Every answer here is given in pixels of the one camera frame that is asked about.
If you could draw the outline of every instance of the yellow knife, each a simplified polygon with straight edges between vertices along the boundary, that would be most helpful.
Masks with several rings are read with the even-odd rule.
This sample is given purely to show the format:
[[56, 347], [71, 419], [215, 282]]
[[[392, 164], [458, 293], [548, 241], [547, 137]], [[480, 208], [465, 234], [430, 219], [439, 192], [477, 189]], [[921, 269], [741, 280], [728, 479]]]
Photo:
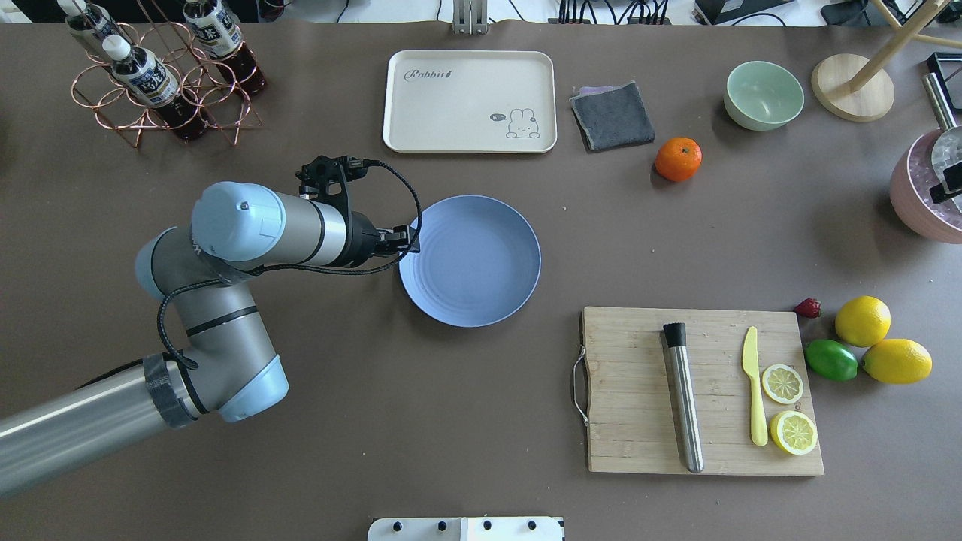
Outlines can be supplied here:
[[742, 347], [742, 370], [751, 382], [751, 441], [758, 447], [769, 443], [765, 428], [765, 406], [762, 405], [762, 385], [758, 378], [758, 329], [749, 327]]

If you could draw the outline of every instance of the round plate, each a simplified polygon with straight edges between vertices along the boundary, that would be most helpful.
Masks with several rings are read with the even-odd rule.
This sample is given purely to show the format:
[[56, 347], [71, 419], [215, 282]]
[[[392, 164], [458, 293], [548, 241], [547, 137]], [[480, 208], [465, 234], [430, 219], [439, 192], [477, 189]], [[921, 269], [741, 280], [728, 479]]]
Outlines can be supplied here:
[[531, 297], [541, 248], [518, 211], [484, 195], [458, 195], [423, 216], [420, 253], [408, 254], [399, 267], [404, 289], [425, 314], [480, 327], [514, 314]]

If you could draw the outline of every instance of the gray cloth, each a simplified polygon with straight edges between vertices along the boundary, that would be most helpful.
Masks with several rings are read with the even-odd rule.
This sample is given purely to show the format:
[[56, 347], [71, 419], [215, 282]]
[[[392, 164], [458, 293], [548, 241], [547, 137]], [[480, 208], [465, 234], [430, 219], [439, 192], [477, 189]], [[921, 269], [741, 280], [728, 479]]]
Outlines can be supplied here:
[[655, 140], [655, 130], [634, 81], [613, 90], [577, 95], [570, 101], [591, 150]]

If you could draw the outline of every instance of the pink bowl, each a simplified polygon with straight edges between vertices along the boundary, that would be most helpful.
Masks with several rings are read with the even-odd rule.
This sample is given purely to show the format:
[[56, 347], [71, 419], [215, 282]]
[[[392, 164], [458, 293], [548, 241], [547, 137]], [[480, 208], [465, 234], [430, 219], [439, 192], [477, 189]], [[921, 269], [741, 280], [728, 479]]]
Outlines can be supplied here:
[[962, 213], [951, 202], [932, 203], [928, 189], [939, 181], [932, 169], [932, 145], [942, 132], [929, 132], [912, 143], [892, 171], [889, 197], [896, 214], [913, 231], [940, 243], [962, 245]]

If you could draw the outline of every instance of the cutting board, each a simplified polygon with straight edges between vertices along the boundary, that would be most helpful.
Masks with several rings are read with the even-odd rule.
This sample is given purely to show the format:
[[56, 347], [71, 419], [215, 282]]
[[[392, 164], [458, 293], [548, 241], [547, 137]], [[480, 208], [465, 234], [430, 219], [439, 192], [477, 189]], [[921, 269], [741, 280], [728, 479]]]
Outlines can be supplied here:
[[815, 419], [794, 312], [605, 308], [582, 313], [588, 369], [588, 455], [592, 472], [692, 475], [678, 447], [677, 411], [662, 326], [684, 322], [705, 469], [700, 476], [823, 476], [822, 447], [790, 455], [751, 443], [742, 342], [758, 328], [759, 372], [794, 368], [804, 394], [792, 405], [764, 395], [766, 424], [795, 409]]

